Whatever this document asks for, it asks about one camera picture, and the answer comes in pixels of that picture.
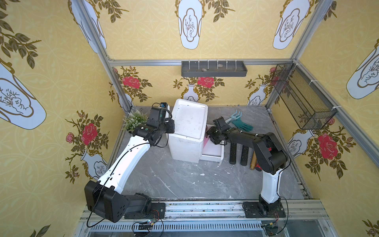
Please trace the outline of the pink microphone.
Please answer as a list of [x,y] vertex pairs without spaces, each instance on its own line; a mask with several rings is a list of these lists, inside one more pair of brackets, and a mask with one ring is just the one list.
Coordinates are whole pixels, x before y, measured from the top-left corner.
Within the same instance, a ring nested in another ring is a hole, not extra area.
[[209,141],[209,136],[205,136],[204,137],[204,141],[203,141],[203,147],[206,146],[207,142]]

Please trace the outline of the white bottom drawer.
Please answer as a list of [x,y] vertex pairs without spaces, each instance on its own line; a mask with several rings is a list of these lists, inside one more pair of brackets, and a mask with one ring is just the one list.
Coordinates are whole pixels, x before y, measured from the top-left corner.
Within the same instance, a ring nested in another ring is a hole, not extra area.
[[[207,132],[212,125],[207,125],[205,132]],[[215,145],[210,140],[207,142],[206,146],[202,149],[202,155],[200,157],[201,161],[209,161],[209,162],[216,162],[219,165],[222,164],[224,160],[224,146],[223,145]]]

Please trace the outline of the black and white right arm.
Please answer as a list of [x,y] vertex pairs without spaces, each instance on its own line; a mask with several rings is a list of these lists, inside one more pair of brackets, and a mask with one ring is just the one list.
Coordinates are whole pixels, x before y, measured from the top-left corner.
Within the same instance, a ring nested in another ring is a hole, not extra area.
[[230,127],[223,117],[213,120],[214,125],[206,131],[212,143],[236,143],[252,148],[257,163],[263,171],[263,186],[259,205],[265,212],[271,212],[281,204],[279,185],[281,173],[289,160],[274,133],[252,134]]

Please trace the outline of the black rhinestone microphone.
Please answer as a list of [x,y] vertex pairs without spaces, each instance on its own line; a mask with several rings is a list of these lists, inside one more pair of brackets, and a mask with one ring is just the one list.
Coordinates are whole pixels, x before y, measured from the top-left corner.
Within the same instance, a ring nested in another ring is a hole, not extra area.
[[231,165],[235,165],[236,164],[236,156],[237,156],[237,144],[236,143],[231,143],[231,146],[230,146],[230,159],[229,159],[229,163]]
[[249,147],[242,146],[240,164],[242,166],[247,166],[248,158],[249,158]]

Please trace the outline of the red glitter microphone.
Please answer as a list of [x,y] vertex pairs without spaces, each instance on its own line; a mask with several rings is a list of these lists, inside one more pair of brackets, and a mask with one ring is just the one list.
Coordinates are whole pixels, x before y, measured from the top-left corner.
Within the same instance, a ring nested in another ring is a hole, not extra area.
[[258,172],[261,172],[261,171],[262,171],[262,168],[259,166],[259,164],[256,164],[255,169],[256,169]]

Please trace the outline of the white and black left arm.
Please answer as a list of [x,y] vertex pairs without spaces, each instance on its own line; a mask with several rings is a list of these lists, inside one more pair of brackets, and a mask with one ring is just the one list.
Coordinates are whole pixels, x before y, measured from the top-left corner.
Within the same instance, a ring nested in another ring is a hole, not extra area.
[[122,192],[143,155],[157,146],[165,134],[174,132],[170,106],[165,102],[153,104],[148,120],[136,126],[127,146],[111,167],[96,182],[86,184],[84,193],[88,210],[113,223],[128,214],[149,216],[152,211],[149,196],[141,193],[123,195]]

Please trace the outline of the white plastic drawer cabinet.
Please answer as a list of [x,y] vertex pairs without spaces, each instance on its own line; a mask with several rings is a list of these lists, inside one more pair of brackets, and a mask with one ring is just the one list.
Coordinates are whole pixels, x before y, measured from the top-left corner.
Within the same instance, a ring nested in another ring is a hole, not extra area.
[[171,157],[178,161],[198,163],[203,150],[208,106],[177,99],[172,111],[175,132],[169,135]]

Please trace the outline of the gold glitter microphone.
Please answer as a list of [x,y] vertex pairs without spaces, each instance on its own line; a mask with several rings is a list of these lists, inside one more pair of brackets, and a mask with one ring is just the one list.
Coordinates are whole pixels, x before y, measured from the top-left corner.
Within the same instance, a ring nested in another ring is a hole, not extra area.
[[257,164],[257,157],[256,157],[256,153],[253,152],[251,163],[250,163],[250,170],[254,170],[256,167],[256,164]]

